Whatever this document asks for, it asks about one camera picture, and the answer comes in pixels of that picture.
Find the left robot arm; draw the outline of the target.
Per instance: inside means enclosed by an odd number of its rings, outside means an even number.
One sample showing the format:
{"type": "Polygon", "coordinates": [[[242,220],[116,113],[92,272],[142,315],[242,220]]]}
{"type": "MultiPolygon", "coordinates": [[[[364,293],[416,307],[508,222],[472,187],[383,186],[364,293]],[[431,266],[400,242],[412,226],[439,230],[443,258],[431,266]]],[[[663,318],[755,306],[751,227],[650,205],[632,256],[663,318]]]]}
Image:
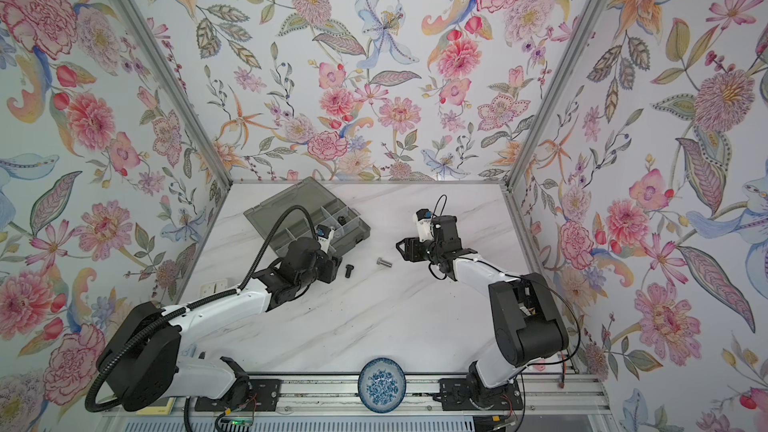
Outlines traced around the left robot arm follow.
{"type": "Polygon", "coordinates": [[[311,223],[308,235],[289,243],[283,256],[266,268],[253,263],[240,284],[221,292],[182,305],[134,307],[96,362],[86,410],[133,412],[166,397],[245,407],[256,391],[235,359],[208,352],[188,356],[186,350],[226,325],[300,298],[317,281],[332,283],[341,263],[330,252],[336,230],[311,223]]]}

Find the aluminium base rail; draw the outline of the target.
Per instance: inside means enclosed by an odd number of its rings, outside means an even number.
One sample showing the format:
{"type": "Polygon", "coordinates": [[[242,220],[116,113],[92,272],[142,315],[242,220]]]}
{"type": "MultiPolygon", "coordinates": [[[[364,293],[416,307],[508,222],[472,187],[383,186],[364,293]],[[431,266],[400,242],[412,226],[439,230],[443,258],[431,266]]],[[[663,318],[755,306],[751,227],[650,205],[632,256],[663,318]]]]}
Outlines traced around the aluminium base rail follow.
{"type": "MultiPolygon", "coordinates": [[[[443,408],[442,380],[460,380],[460,374],[408,373],[406,395],[390,414],[395,415],[449,415],[443,408]]],[[[254,375],[261,384],[277,381],[275,390],[264,387],[245,415],[257,417],[299,416],[371,416],[376,414],[362,402],[358,392],[356,374],[262,374],[254,375]]],[[[593,375],[575,374],[567,369],[560,373],[524,373],[516,379],[511,399],[501,399],[494,407],[476,407],[467,401],[456,414],[477,416],[507,416],[514,407],[516,416],[528,415],[608,415],[607,393],[593,375]]]]}

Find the white square clock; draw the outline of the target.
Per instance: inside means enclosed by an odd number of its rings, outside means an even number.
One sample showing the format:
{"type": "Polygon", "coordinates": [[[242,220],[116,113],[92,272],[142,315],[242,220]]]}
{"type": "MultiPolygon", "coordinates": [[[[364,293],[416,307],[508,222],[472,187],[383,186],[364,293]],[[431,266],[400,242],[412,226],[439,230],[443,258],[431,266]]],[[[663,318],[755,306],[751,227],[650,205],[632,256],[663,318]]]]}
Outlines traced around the white square clock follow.
{"type": "Polygon", "coordinates": [[[228,279],[220,279],[214,282],[205,283],[200,287],[200,297],[208,297],[215,293],[222,292],[230,287],[228,279]]]}

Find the silver hex bolt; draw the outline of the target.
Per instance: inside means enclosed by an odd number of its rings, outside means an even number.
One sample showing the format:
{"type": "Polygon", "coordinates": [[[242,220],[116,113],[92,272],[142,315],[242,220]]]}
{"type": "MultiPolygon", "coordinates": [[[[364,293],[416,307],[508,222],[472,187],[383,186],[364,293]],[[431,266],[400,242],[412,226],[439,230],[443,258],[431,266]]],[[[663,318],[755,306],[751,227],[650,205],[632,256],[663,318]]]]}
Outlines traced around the silver hex bolt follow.
{"type": "Polygon", "coordinates": [[[380,258],[380,257],[379,257],[379,258],[377,258],[377,260],[376,260],[376,264],[377,264],[377,265],[380,265],[380,266],[383,266],[383,267],[386,267],[386,268],[391,268],[391,267],[392,267],[392,265],[393,265],[391,262],[389,262],[389,261],[386,261],[385,259],[383,259],[383,258],[380,258]]]}

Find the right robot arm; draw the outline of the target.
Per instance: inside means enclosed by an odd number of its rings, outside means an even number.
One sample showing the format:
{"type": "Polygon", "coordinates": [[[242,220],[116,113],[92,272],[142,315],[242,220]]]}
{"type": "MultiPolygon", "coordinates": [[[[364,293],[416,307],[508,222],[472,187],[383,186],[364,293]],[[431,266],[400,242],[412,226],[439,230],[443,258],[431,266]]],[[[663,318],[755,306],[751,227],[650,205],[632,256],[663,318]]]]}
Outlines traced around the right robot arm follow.
{"type": "Polygon", "coordinates": [[[425,262],[434,278],[464,284],[489,301],[494,344],[466,376],[475,401],[499,394],[533,362],[568,350],[555,292],[542,275],[515,275],[465,247],[455,216],[420,209],[414,223],[417,235],[396,244],[403,260],[425,262]]]}

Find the yellow green device on rail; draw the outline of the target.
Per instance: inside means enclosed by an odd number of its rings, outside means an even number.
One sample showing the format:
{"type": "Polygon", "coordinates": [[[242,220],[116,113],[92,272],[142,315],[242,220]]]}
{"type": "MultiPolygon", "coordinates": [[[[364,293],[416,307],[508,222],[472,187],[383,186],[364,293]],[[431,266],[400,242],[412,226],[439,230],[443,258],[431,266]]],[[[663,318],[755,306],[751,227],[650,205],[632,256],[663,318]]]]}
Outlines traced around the yellow green device on rail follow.
{"type": "Polygon", "coordinates": [[[175,402],[174,397],[161,398],[136,411],[136,414],[139,416],[167,416],[173,412],[175,402]]]}

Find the blue white patterned plate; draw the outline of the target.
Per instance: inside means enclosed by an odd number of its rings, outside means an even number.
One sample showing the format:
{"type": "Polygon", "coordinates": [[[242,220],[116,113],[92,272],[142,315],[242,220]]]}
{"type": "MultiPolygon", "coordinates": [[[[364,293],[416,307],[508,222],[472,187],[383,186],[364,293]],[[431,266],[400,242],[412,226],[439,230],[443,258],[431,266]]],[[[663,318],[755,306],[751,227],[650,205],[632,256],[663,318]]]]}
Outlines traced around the blue white patterned plate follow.
{"type": "Polygon", "coordinates": [[[385,414],[394,411],[406,395],[406,376],[394,360],[375,358],[361,370],[357,395],[371,412],[385,414]]]}

